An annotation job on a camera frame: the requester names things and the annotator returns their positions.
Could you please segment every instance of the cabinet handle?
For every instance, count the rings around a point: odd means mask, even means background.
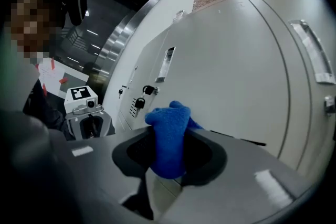
[[[173,59],[175,48],[176,47],[172,47],[172,48],[165,51],[165,56],[164,56],[162,64],[161,64],[160,72],[159,72],[159,75],[156,78],[155,82],[164,82],[165,81],[165,79],[167,77],[167,74],[168,74],[168,71],[169,71],[170,63]]]
[[[321,40],[304,20],[289,22],[306,48],[313,66],[317,83],[336,84],[330,61],[323,49]]]

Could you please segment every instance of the white wall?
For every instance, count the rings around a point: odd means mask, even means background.
[[[118,90],[127,85],[143,47],[169,27],[178,11],[183,9],[191,13],[193,4],[194,0],[160,0],[141,22],[117,63],[105,94],[103,107],[113,122],[117,120],[122,100]]]

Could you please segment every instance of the blue towel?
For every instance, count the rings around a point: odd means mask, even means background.
[[[199,126],[190,118],[190,108],[172,101],[169,108],[156,108],[145,116],[155,130],[156,160],[152,170],[163,178],[173,179],[185,173],[183,164],[183,135],[187,127]]]

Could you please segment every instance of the cabinet door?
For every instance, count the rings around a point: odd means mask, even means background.
[[[155,82],[172,47],[165,81]],[[249,0],[226,0],[173,25],[148,84],[160,88],[149,111],[178,100],[205,129],[265,143],[278,155],[287,124],[287,77],[277,42]]]
[[[146,82],[148,81],[150,73],[153,69],[153,65],[156,61],[156,58],[159,54],[159,51],[162,47],[168,31],[169,30],[166,29],[165,31],[160,33],[143,48],[127,85],[128,88],[124,89],[125,96],[122,99],[120,111],[131,129],[136,129],[136,122],[139,119],[141,119],[141,122],[143,122],[146,111],[145,109],[141,109],[139,111],[139,114],[136,115],[136,108],[134,107],[134,103],[137,98],[142,96],[142,88],[146,85]],[[149,103],[149,101],[147,100],[148,98],[151,97],[148,95],[144,96],[146,103]]]
[[[333,147],[332,139],[335,128],[335,115],[327,116],[324,112],[324,98],[335,96],[336,87],[329,83],[317,83],[311,57],[299,34],[290,24],[293,20],[304,20],[314,31],[332,70],[336,64],[336,21],[333,12],[324,0],[263,0],[283,20],[290,30],[301,51],[310,86],[310,123],[305,141],[303,156],[298,164],[298,172],[316,181],[325,170]]]
[[[272,29],[286,66],[290,94],[289,120],[278,158],[296,170],[303,154],[310,122],[310,90],[305,63],[281,18],[263,0],[250,1]]]

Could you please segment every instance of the black and white tag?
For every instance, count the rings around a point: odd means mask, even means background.
[[[83,99],[86,97],[91,97],[88,89],[86,87],[71,89],[71,95],[74,100]]]

